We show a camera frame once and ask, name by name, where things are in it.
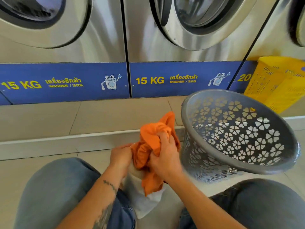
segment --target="blue label strip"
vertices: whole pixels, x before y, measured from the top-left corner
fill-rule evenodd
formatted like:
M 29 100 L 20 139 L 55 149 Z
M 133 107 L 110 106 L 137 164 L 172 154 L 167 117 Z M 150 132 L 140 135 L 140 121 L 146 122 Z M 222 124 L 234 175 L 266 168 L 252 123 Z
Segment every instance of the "blue label strip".
M 256 69 L 257 61 L 245 61 L 235 77 L 229 91 L 244 93 Z
M 0 105 L 10 105 L 11 103 L 0 93 Z
M 129 98 L 125 62 L 0 64 L 13 104 Z
M 132 97 L 184 96 L 227 89 L 241 61 L 132 62 Z

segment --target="leg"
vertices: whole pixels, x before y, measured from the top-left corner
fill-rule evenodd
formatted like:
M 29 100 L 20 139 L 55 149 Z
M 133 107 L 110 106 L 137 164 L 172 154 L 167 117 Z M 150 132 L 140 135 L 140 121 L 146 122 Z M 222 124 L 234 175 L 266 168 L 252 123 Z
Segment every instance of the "leg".
M 275 181 L 246 180 L 211 199 L 247 229 L 305 228 L 305 202 Z M 182 212 L 179 229 L 196 228 L 186 209 Z
M 28 181 L 18 206 L 14 229 L 55 229 L 91 189 L 100 173 L 79 158 L 55 160 Z M 135 213 L 119 190 L 108 228 L 133 229 Z

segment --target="orange garment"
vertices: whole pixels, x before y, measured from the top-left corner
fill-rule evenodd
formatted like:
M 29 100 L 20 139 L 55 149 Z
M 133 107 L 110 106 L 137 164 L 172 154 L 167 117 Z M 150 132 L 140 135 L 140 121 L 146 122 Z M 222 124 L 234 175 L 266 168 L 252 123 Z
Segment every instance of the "orange garment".
M 180 142 L 174 129 L 175 114 L 168 112 L 158 123 L 143 125 L 140 129 L 140 141 L 131 146 L 133 164 L 136 169 L 145 171 L 142 187 L 145 196 L 162 189 L 163 181 L 150 167 L 149 156 L 153 152 L 157 157 L 160 155 L 161 141 L 158 132 L 166 132 L 168 138 L 172 135 L 175 139 L 177 150 L 180 150 Z

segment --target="gray plastic basket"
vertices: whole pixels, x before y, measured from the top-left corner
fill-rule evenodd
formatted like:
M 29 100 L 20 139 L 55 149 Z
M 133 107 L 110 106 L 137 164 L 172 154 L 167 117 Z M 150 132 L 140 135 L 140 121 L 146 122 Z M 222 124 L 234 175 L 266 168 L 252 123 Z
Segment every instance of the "gray plastic basket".
M 184 168 L 203 182 L 239 171 L 275 174 L 300 156 L 292 129 L 275 112 L 236 92 L 203 90 L 182 104 Z

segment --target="tattoo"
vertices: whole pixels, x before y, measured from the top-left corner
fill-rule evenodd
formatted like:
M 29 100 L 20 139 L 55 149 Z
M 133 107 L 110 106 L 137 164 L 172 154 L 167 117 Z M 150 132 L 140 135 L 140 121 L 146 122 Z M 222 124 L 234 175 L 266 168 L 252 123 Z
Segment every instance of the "tattoo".
M 108 182 L 108 181 L 106 181 L 106 180 L 104 180 L 104 184 L 106 184 L 106 185 L 109 185 L 109 186 L 111 186 L 112 187 L 112 189 L 113 189 L 113 191 L 115 192 L 115 195 L 117 194 L 117 190 L 116 190 L 116 188 L 110 183 L 110 182 Z
M 109 204 L 106 209 L 102 210 L 102 214 L 100 215 L 99 219 L 94 222 L 93 229 L 106 229 L 108 220 L 112 211 L 112 204 Z

